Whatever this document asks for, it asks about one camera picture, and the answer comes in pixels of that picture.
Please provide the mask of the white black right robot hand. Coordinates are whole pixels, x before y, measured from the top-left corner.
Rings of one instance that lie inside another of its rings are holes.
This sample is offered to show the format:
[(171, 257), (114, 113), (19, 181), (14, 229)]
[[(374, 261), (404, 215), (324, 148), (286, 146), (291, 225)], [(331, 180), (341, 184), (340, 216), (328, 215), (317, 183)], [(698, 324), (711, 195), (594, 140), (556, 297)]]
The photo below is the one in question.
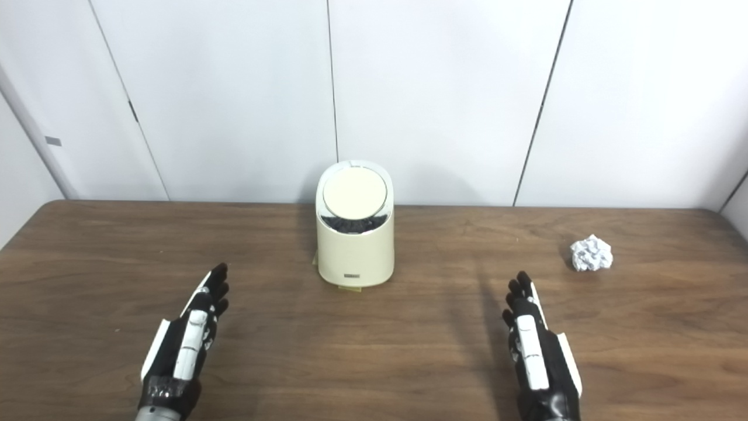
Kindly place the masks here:
[(568, 338), (546, 322), (531, 277), (520, 271), (508, 283), (508, 349), (519, 383), (522, 420), (580, 420), (583, 384)]

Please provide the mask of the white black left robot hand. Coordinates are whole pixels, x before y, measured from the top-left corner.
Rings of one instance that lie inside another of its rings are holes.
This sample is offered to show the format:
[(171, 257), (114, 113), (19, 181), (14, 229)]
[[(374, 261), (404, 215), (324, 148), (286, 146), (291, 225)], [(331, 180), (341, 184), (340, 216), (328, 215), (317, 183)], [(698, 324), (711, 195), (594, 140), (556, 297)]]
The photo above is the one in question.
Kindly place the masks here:
[(137, 420), (185, 420), (202, 394), (199, 379), (217, 322), (228, 308), (228, 266), (210, 270), (179, 317), (163, 319), (140, 371)]

